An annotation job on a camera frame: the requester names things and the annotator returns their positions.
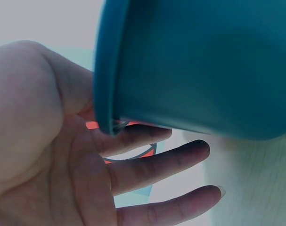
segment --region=finger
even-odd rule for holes
[[[114,195],[154,184],[205,160],[208,144],[193,141],[181,147],[146,158],[124,160],[108,165]]]
[[[95,148],[103,158],[160,142],[169,138],[171,133],[170,129],[145,125],[127,126],[115,137],[105,135],[98,129],[90,130]]]
[[[207,212],[223,194],[205,186],[169,201],[119,208],[118,226],[174,226]]]
[[[26,41],[45,59],[54,74],[65,114],[77,114],[92,109],[92,72],[69,61],[45,46]]]
[[[69,172],[74,198],[83,225],[116,225],[114,199],[110,179],[101,156],[92,150],[91,138],[85,133],[74,140],[70,149]]]

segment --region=blue object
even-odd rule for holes
[[[286,1],[107,0],[93,93],[110,135],[128,121],[252,140],[283,135]]]

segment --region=wooden surface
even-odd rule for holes
[[[286,135],[254,142],[176,130],[166,142],[166,150],[195,139],[209,143],[210,157],[155,184],[152,202],[206,184],[221,185],[226,189],[221,202],[204,216],[182,225],[286,226]]]

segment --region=fingernail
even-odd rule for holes
[[[226,194],[226,190],[222,186],[217,186],[220,189],[221,197]]]

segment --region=teal plastic container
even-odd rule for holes
[[[93,82],[109,135],[128,121],[251,140],[283,135],[286,1],[107,0]]]

